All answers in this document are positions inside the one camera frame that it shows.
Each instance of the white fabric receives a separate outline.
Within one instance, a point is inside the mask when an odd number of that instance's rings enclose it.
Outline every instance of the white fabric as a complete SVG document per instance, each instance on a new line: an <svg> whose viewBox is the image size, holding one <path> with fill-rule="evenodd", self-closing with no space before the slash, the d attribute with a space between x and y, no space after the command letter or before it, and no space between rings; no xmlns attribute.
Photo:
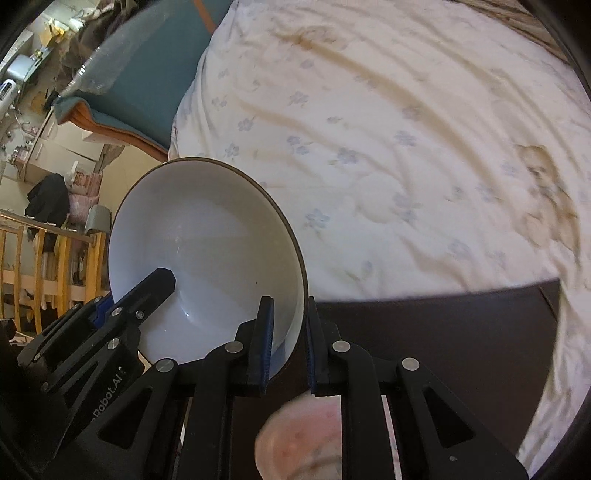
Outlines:
<svg viewBox="0 0 591 480"><path fill-rule="evenodd" d="M591 383L590 111L571 68L464 5L241 0L178 109L170 157L260 182L317 300L560 277L553 370L519 452L533 473Z"/></svg>

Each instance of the metal screw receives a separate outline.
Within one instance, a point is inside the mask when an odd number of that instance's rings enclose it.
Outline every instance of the metal screw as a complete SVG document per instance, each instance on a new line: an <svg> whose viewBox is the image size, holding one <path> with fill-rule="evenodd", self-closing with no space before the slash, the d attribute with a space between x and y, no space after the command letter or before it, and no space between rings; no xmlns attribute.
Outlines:
<svg viewBox="0 0 591 480"><path fill-rule="evenodd" d="M228 342L226 344L226 352L229 352L229 353L242 352L243 348L244 348L244 345L242 344L242 342L238 342L238 341Z"/></svg>
<svg viewBox="0 0 591 480"><path fill-rule="evenodd" d="M345 342L344 340L337 340L333 343L333 350L335 352L345 353L351 350L351 345L349 342Z"/></svg>
<svg viewBox="0 0 591 480"><path fill-rule="evenodd" d="M404 360L402 360L402 366L404 367L404 369L409 370L410 372L414 372L415 370L418 370L420 364L418 363L418 360L416 358L408 356Z"/></svg>
<svg viewBox="0 0 591 480"><path fill-rule="evenodd" d="M119 346L119 338L115 337L112 338L111 341L107 344L107 348L109 350L115 350Z"/></svg>
<svg viewBox="0 0 591 480"><path fill-rule="evenodd" d="M174 362L170 358L163 358L156 363L156 370L165 374L170 372L174 367Z"/></svg>

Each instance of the white bowl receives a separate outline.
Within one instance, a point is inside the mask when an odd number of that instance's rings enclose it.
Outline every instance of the white bowl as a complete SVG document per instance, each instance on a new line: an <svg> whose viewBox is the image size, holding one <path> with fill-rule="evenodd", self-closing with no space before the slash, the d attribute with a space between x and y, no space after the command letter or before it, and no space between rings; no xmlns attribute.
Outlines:
<svg viewBox="0 0 591 480"><path fill-rule="evenodd" d="M177 284L141 325L150 361L203 358L275 300L271 375L285 364L307 305L306 271L285 216L258 183L225 163L184 158L141 178L115 216L109 279L117 302L156 268Z"/></svg>

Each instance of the bed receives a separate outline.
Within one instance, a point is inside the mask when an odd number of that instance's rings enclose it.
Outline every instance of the bed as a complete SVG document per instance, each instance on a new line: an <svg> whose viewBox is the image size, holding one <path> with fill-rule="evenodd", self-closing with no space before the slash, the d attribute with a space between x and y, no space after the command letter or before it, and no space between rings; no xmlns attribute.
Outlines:
<svg viewBox="0 0 591 480"><path fill-rule="evenodd" d="M590 131L573 69L466 5L240 1L200 59L169 155L257 180L318 301L560 278L553 368L518 454L533 474L591 384Z"/></svg>

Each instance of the plastic wrap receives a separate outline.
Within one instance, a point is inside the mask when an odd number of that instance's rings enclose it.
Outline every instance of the plastic wrap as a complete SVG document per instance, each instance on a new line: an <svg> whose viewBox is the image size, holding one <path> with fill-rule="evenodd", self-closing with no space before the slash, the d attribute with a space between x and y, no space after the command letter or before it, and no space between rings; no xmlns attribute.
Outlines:
<svg viewBox="0 0 591 480"><path fill-rule="evenodd" d="M61 96L109 92L134 54L172 16L176 6L176 0L163 0L124 23L86 60Z"/></svg>

